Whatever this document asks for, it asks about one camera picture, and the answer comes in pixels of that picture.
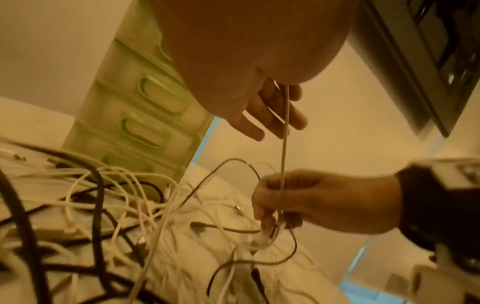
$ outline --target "hand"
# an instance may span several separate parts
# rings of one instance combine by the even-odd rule
[[[380,234],[400,224],[402,193],[395,176],[358,178],[296,170],[285,174],[280,193],[280,174],[264,177],[252,196],[255,219],[263,228],[274,225],[273,213],[285,213],[288,225],[303,221],[328,229]]]
[[[267,79],[259,93],[248,101],[245,109],[280,139],[285,136],[284,123],[274,113],[282,118],[285,116],[282,87],[280,85],[280,88],[278,88],[272,79]],[[292,101],[298,101],[302,98],[300,85],[289,86],[289,97]],[[249,121],[243,113],[239,113],[239,115],[227,119],[227,121],[232,127],[257,141],[261,141],[265,137],[265,132]],[[290,105],[289,124],[297,130],[302,130],[307,126],[308,120],[304,114]]]

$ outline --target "drawer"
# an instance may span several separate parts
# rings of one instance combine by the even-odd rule
[[[98,159],[110,166],[123,167],[130,172],[160,173],[165,174],[175,181],[180,181],[184,167],[174,166],[168,163],[154,161],[135,153],[129,147],[113,143],[98,132],[76,121],[70,130],[63,148],[76,153]],[[165,189],[168,181],[161,177],[142,177],[139,180],[146,180],[154,183],[160,189]]]
[[[157,22],[145,1],[132,1],[115,39],[183,83],[162,40]]]
[[[201,137],[151,115],[148,107],[93,84],[77,119],[154,159],[188,165]]]
[[[152,115],[190,132],[203,134],[213,119],[184,85],[119,43],[111,44],[96,79],[102,86],[146,104]]]

